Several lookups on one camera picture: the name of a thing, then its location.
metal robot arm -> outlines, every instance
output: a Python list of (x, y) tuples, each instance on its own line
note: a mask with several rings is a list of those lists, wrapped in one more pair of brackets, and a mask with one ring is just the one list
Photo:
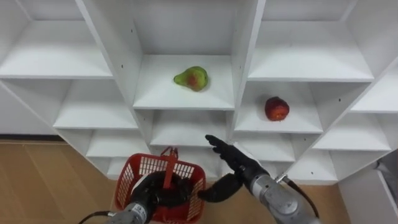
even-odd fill
[[(225, 160), (234, 174), (227, 174), (211, 188), (198, 196), (207, 202), (221, 202), (235, 194), (242, 185), (266, 206), (278, 224), (321, 224), (312, 201), (286, 175), (275, 180), (250, 154), (228, 145), (224, 141), (206, 136), (215, 153)], [(282, 186), (286, 182), (294, 190)], [(314, 212), (307, 209), (304, 199), (310, 202)]]

wooden floor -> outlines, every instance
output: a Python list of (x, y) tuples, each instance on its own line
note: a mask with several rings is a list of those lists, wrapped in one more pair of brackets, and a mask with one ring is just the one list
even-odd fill
[[(0, 142), (0, 223), (75, 224), (87, 214), (113, 208), (116, 183), (66, 144)], [(323, 224), (349, 223), (337, 186), (303, 186)], [(103, 219), (90, 220), (91, 224)], [(206, 204), (202, 224), (275, 223), (246, 189), (218, 204)]]

white shelf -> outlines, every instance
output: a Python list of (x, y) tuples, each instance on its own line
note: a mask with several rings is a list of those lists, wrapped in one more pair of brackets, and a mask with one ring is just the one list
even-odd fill
[(290, 162), (261, 162), (261, 166), (269, 173), (272, 178), (286, 172), (286, 170), (292, 165)]
[(150, 153), (138, 131), (97, 130), (86, 156), (130, 157), (136, 153)]
[(126, 161), (127, 158), (113, 158), (109, 165), (106, 176), (111, 180), (118, 180)]
[[(290, 113), (283, 121), (269, 121), (264, 112), (267, 99), (279, 96)], [(318, 111), (308, 83), (248, 83), (235, 131), (267, 133), (322, 133)]]
[(288, 134), (235, 134), (233, 138), (259, 161), (294, 162), (294, 150)]
[(113, 80), (73, 81), (53, 126), (65, 129), (137, 129), (137, 123)]
[(334, 184), (338, 181), (328, 151), (310, 151), (288, 171), (290, 179), (299, 184)]
[(380, 79), (352, 108), (359, 113), (398, 113), (398, 68)]
[(371, 82), (342, 22), (261, 22), (250, 81)]
[[(173, 82), (192, 66), (203, 67), (208, 86), (194, 92)], [(145, 55), (133, 107), (136, 109), (233, 110), (231, 57), (217, 55)]]
[(313, 148), (357, 151), (391, 150), (376, 116), (361, 113), (347, 114)]
[(212, 134), (226, 139), (226, 118), (222, 111), (156, 111), (152, 128), (153, 146), (210, 146)]
[(34, 21), (20, 35), (1, 78), (112, 78), (84, 21)]

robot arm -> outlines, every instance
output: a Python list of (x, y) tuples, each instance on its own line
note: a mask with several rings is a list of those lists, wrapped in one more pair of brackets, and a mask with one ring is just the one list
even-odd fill
[[(250, 154), (235, 146), (207, 135), (215, 153), (225, 160), (234, 174), (227, 174), (210, 189), (201, 191), (198, 196), (207, 202), (221, 202), (235, 194), (242, 185), (266, 206), (278, 224), (320, 224), (318, 212), (312, 201), (286, 175), (271, 178), (260, 163)], [(284, 181), (295, 191), (280, 183)], [(310, 202), (314, 213), (307, 210), (304, 199)]]
[[(273, 179), (262, 168), (260, 163), (250, 154), (239, 150), (235, 146), (207, 135), (206, 139), (213, 146), (215, 153), (234, 170), (234, 174), (227, 174), (207, 190), (198, 192), (198, 197), (207, 202), (222, 202), (234, 195), (243, 185), (250, 193), (266, 206), (278, 224), (321, 224), (318, 212), (311, 200), (297, 187), (286, 175)], [(96, 212), (87, 219), (97, 216), (109, 216), (106, 224), (145, 224), (149, 223), (156, 206), (176, 206), (186, 202), (192, 192), (192, 186), (188, 182), (174, 177), (179, 187), (176, 192), (164, 192), (161, 190), (163, 173), (153, 173), (140, 179), (130, 204), (121, 212), (110, 211)], [(280, 183), (286, 182), (293, 190), (288, 190)], [(310, 202), (314, 212), (307, 210), (306, 199)]]

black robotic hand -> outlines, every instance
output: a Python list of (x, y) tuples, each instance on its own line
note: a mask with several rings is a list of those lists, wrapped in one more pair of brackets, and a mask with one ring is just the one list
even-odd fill
[(215, 182), (209, 189), (198, 192), (198, 197), (207, 202), (222, 202), (234, 195), (244, 184), (250, 189), (251, 181), (259, 174), (268, 174), (261, 165), (251, 159), (236, 147), (212, 135), (206, 139), (213, 146), (213, 151), (220, 155), (227, 165), (234, 171)]

